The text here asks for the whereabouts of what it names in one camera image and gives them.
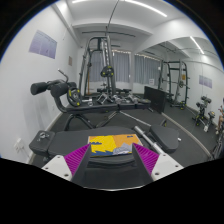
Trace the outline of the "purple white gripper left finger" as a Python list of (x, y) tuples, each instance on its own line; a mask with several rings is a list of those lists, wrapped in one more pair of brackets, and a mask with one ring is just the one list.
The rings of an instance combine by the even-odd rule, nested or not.
[(90, 155), (91, 145), (87, 144), (66, 156), (56, 155), (42, 169), (73, 183), (82, 183)]

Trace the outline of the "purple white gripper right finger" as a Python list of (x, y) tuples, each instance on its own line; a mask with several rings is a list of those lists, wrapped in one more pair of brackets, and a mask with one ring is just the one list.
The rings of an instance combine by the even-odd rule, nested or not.
[(136, 143), (132, 144), (132, 154), (144, 181), (156, 181), (183, 169), (168, 154), (158, 154)]

